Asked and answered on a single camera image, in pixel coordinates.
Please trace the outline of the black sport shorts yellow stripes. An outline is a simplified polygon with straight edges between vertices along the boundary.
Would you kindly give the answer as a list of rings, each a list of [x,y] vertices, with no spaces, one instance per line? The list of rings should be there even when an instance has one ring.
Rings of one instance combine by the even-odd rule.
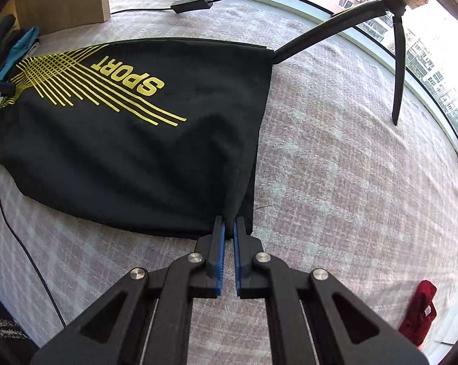
[[[264,46],[189,38],[25,58],[0,103],[0,164],[23,195],[111,228],[252,228],[272,69]]]

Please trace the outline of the light blue folded garment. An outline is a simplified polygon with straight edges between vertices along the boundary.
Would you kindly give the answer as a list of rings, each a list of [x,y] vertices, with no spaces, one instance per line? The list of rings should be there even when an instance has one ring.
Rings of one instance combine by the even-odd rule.
[[[4,63],[0,67],[0,80],[3,80],[10,68],[30,50],[39,34],[37,26],[31,27],[25,35],[16,42],[9,51]]]

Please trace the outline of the wooden board panel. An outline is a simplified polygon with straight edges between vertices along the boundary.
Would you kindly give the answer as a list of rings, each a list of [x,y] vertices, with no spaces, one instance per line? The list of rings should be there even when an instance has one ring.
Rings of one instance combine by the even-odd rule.
[[[22,28],[37,26],[47,35],[77,26],[104,23],[111,17],[108,0],[14,0]]]

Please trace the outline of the dark red garment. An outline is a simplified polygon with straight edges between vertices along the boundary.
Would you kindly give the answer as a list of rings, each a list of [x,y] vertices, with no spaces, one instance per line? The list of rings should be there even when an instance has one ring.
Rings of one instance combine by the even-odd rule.
[[[433,303],[437,288],[428,280],[419,283],[398,331],[416,347],[425,341],[437,312]]]

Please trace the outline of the black white knit sleeve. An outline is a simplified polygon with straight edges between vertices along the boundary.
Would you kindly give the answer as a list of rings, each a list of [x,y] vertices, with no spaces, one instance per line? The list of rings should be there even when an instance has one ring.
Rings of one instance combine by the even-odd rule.
[[[37,350],[0,301],[0,364],[30,364]]]

